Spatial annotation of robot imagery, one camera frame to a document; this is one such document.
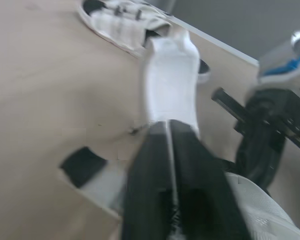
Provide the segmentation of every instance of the black metal bar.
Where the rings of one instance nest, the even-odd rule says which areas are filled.
[[[252,118],[247,110],[240,105],[236,100],[229,96],[223,88],[218,88],[212,95],[211,98],[221,107],[223,107],[228,113],[234,116],[237,120],[242,123],[252,122]]]

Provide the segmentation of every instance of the floor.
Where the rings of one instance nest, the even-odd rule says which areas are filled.
[[[117,222],[57,177],[60,162],[88,145],[130,159],[138,113],[138,61],[97,37],[75,0],[0,1],[0,240],[107,239]],[[210,100],[219,86],[243,102],[255,66],[192,36],[213,73],[198,87],[201,137],[233,160],[235,120]],[[300,227],[300,151],[288,144],[274,199]]]

